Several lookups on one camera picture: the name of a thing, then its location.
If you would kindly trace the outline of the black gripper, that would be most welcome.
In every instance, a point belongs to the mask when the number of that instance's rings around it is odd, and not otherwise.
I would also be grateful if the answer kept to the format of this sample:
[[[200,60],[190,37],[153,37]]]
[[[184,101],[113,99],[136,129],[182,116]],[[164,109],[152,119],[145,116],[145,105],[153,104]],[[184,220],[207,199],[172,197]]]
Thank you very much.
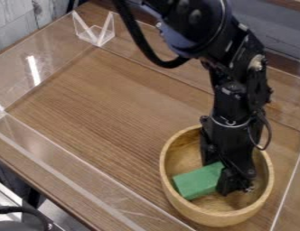
[[[260,139],[263,122],[252,116],[242,124],[222,124],[214,116],[200,119],[200,156],[204,166],[222,162],[216,193],[227,196],[234,191],[243,193],[255,189],[255,164],[252,150]]]

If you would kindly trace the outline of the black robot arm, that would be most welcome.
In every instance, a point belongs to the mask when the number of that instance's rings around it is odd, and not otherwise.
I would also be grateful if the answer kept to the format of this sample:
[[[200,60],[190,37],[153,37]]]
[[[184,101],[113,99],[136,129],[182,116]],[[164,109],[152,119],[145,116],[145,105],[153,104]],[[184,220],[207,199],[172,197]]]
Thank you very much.
[[[222,163],[215,185],[220,195],[248,191],[255,179],[252,151],[267,148],[258,143],[262,131],[270,128],[264,104],[272,90],[262,42],[236,20],[228,0],[111,2],[140,52],[156,66],[174,69],[196,59],[207,70],[214,106],[200,118],[202,162]],[[175,59],[157,58],[131,12],[132,5],[155,17],[159,35]]]

